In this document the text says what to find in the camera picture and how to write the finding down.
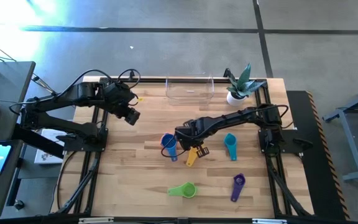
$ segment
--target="green leaf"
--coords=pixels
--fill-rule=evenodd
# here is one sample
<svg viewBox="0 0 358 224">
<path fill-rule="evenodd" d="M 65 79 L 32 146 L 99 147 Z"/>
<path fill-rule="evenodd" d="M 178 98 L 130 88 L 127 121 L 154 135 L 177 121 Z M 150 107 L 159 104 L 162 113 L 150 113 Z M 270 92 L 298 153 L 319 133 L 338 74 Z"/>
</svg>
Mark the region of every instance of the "green leaf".
<svg viewBox="0 0 358 224">
<path fill-rule="evenodd" d="M 237 82 L 236 82 L 236 78 L 233 76 L 233 77 L 229 77 L 229 80 L 231 82 L 231 84 L 237 88 Z"/>
<path fill-rule="evenodd" d="M 237 93 L 237 90 L 236 90 L 236 88 L 234 86 L 229 86 L 226 89 L 229 90 L 232 93 Z"/>
<path fill-rule="evenodd" d="M 237 84 L 237 91 L 245 91 L 246 90 L 246 86 L 245 85 L 238 85 Z"/>
<path fill-rule="evenodd" d="M 247 95 L 247 92 L 237 92 L 237 95 L 244 97 Z"/>
<path fill-rule="evenodd" d="M 253 92 L 256 91 L 261 85 L 263 85 L 265 81 L 263 82 L 254 82 L 251 85 L 248 86 L 247 91 Z"/>
<path fill-rule="evenodd" d="M 246 90 L 255 82 L 255 80 L 246 82 L 244 85 L 246 86 Z"/>
<path fill-rule="evenodd" d="M 229 78 L 232 78 L 233 80 L 236 80 L 235 76 L 233 75 L 233 73 L 230 72 L 230 74 L 228 74 Z"/>
<path fill-rule="evenodd" d="M 237 85 L 241 86 L 244 83 L 248 82 L 250 75 L 251 75 L 251 64 L 248 63 L 248 65 L 246 66 L 244 71 L 242 71 L 241 76 L 240 76 L 239 80 L 237 81 Z"/>
</svg>

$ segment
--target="black metal frame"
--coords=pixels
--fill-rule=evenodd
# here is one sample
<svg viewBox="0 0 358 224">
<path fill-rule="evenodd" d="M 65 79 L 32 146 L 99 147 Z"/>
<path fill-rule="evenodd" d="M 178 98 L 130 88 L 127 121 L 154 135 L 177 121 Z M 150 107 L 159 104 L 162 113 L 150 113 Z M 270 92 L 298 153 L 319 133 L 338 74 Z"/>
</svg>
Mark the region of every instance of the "black metal frame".
<svg viewBox="0 0 358 224">
<path fill-rule="evenodd" d="M 57 158 L 63 159 L 63 146 L 57 144 L 54 141 L 51 141 L 40 134 L 26 130 L 22 127 L 20 127 L 19 124 L 15 125 L 12 139 L 20 139 L 23 140 L 25 143 L 34 146 L 38 149 L 43 150 L 44 152 L 47 152 L 53 156 L 56 156 Z"/>
<path fill-rule="evenodd" d="M 13 206 L 15 204 L 16 196 L 19 191 L 20 183 L 22 181 L 22 179 L 19 178 L 19 173 L 20 173 L 20 167 L 23 163 L 25 150 L 26 148 L 24 147 L 20 153 L 19 160 L 17 161 L 15 173 L 13 174 L 11 186 L 9 188 L 9 193 L 6 197 L 6 203 L 5 203 L 6 206 Z"/>
<path fill-rule="evenodd" d="M 124 82 L 136 82 L 136 78 L 132 78 L 132 80 L 129 80 L 128 78 L 122 78 Z M 181 79 L 183 83 L 194 83 L 197 80 L 194 79 Z M 142 83 L 163 83 L 165 82 L 164 78 L 143 78 Z M 215 79 L 215 83 L 227 83 L 227 79 Z M 269 95 L 269 89 L 267 84 L 262 86 L 262 90 L 264 93 L 265 101 L 266 103 L 270 103 L 270 95 Z M 259 91 L 255 92 L 255 97 L 257 100 L 257 104 L 260 105 L 261 97 Z M 97 121 L 99 109 L 95 108 L 92 122 Z M 108 113 L 105 111 L 103 114 L 103 121 L 106 123 L 108 118 Z M 84 163 L 81 171 L 81 180 L 85 177 L 86 170 L 88 170 L 89 162 L 90 162 L 91 153 L 86 152 Z M 101 152 L 95 152 L 95 158 L 100 159 Z M 265 154 L 266 163 L 269 164 L 271 161 L 271 158 L 268 157 L 267 154 Z M 78 223 L 80 218 L 91 218 L 91 210 L 93 206 L 93 199 L 94 199 L 94 191 L 96 190 L 96 180 L 97 180 L 97 172 L 98 166 L 96 168 L 96 173 L 91 179 L 89 193 L 88 193 L 88 199 L 86 203 L 86 207 L 84 209 L 84 212 L 80 212 L 82 197 L 78 197 L 78 200 L 75 203 L 74 207 L 74 213 L 73 214 L 50 214 L 47 216 L 38 216 L 38 217 L 28 217 L 28 218 L 13 218 L 13 219 L 6 219 L 6 220 L 0 220 L 1 223 Z M 284 204 L 285 204 L 285 214 L 283 214 L 280 210 L 279 204 L 278 204 L 278 197 L 277 197 L 277 190 L 275 187 L 275 181 L 277 181 L 277 177 L 281 178 L 282 184 L 285 185 L 285 175 L 283 171 L 283 163 L 281 156 L 277 156 L 277 173 L 274 177 L 272 175 L 272 171 L 268 169 L 267 171 L 269 184 L 270 184 L 270 191 L 272 195 L 272 205 L 275 217 L 274 219 L 284 219 L 287 220 L 288 223 L 357 223 L 357 222 L 349 222 L 349 221 L 339 221 L 339 220 L 322 220 L 318 217 L 314 216 L 293 216 L 291 213 L 291 205 L 290 205 L 290 198 L 286 196 L 286 193 L 283 191 L 283 198 L 284 198 Z M 252 223 L 255 221 L 253 218 L 178 218 L 178 217 L 111 217 L 111 218 L 105 218 L 107 222 L 161 222 L 161 221 L 167 221 L 171 220 L 172 222 L 175 222 L 177 224 L 186 224 L 186 223 Z"/>
</svg>

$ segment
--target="wooden tabletop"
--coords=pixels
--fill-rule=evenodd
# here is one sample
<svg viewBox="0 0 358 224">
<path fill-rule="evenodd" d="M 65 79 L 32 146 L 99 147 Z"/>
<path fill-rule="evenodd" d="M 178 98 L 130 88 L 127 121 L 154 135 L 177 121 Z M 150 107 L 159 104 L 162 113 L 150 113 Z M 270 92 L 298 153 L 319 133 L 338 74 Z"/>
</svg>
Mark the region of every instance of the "wooden tabletop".
<svg viewBox="0 0 358 224">
<path fill-rule="evenodd" d="M 100 77 L 85 77 L 84 82 L 98 82 Z M 288 105 L 284 81 L 269 78 L 268 88 L 273 104 Z M 160 139 L 172 133 L 189 119 L 221 116 L 247 106 L 255 106 L 255 96 L 240 108 L 226 102 L 228 84 L 215 83 L 214 96 L 208 106 L 173 106 L 168 103 L 165 83 L 140 83 L 134 89 L 140 102 L 135 109 L 140 118 L 134 126 L 115 116 L 108 117 L 108 145 L 102 153 L 92 209 L 93 216 L 114 217 L 209 217 L 249 218 L 273 217 L 272 198 L 267 178 L 266 161 L 259 151 L 254 124 L 242 124 L 218 131 L 204 145 L 210 154 L 187 167 L 188 152 L 172 162 L 160 154 Z M 74 122 L 91 122 L 93 108 L 79 108 Z M 283 126 L 292 122 L 291 111 L 282 118 Z M 237 137 L 237 161 L 231 161 L 223 139 L 227 133 Z M 60 186 L 63 204 L 78 185 L 84 153 L 77 153 L 68 163 Z M 283 154 L 288 188 L 310 213 L 313 213 L 303 164 L 293 154 Z M 233 177 L 243 173 L 246 185 L 239 200 L 230 201 Z M 193 198 L 170 197 L 167 189 L 194 182 L 198 192 Z M 281 191 L 280 208 L 284 211 Z M 88 196 L 85 190 L 83 204 Z M 56 200 L 52 211 L 56 210 Z"/>
</svg>

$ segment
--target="gray floor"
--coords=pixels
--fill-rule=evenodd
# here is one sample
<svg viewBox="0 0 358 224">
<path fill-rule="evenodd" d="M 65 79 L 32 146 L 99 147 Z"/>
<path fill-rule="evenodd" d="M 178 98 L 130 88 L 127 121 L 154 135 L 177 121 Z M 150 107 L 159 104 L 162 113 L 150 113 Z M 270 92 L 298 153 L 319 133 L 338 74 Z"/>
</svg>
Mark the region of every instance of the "gray floor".
<svg viewBox="0 0 358 224">
<path fill-rule="evenodd" d="M 257 28 L 252 0 L 28 2 L 32 1 L 0 6 L 0 24 Z M 358 30 L 358 1 L 259 0 L 259 5 L 265 29 Z M 320 116 L 358 93 L 358 35 L 268 34 L 266 41 L 274 77 L 284 78 L 288 90 L 312 92 Z M 220 77 L 226 67 L 238 75 L 250 62 L 253 77 L 266 77 L 258 34 L 23 32 L 17 26 L 1 26 L 0 48 L 17 60 L 36 61 L 36 74 L 57 91 L 90 68 L 110 74 L 134 67 L 143 75 Z M 26 97 L 45 94 L 31 84 Z M 53 115 L 71 119 L 73 112 L 67 108 Z M 324 124 L 324 131 L 337 173 L 356 171 L 338 121 Z M 30 207 L 19 212 L 5 209 L 2 216 L 47 213 L 55 181 L 23 182 L 18 198 Z M 358 180 L 341 186 L 351 218 L 358 221 Z M 40 195 L 41 200 L 34 201 L 32 194 Z"/>
</svg>

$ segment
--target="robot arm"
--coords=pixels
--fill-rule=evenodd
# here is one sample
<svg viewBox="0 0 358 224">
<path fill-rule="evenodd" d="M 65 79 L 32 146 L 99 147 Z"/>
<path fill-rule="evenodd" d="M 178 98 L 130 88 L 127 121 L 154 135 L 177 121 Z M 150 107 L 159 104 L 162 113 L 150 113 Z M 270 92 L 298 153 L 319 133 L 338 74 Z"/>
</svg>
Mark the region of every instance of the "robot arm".
<svg viewBox="0 0 358 224">
<path fill-rule="evenodd" d="M 253 123 L 261 128 L 271 129 L 275 133 L 276 139 L 281 140 L 282 121 L 278 111 L 279 106 L 284 105 L 262 104 L 258 108 L 248 107 L 242 111 L 239 110 L 216 118 L 202 117 L 189 120 L 183 123 L 183 126 L 175 128 L 175 136 L 181 147 L 187 151 L 191 147 L 202 145 L 206 137 L 215 134 L 220 129 Z"/>
<path fill-rule="evenodd" d="M 54 118 L 47 114 L 48 111 L 66 106 L 96 106 L 118 118 L 124 118 L 126 122 L 134 125 L 140 113 L 130 108 L 129 102 L 135 98 L 135 94 L 122 82 L 105 84 L 102 82 L 83 82 L 69 87 L 60 94 L 32 98 L 27 100 L 21 110 L 21 127 L 27 130 L 40 128 L 52 128 L 69 133 L 67 136 L 58 136 L 58 139 L 67 143 L 77 141 L 68 151 L 84 148 L 84 151 L 92 151 L 92 145 L 99 146 L 107 136 L 94 123 L 78 124 L 64 119 Z"/>
</svg>

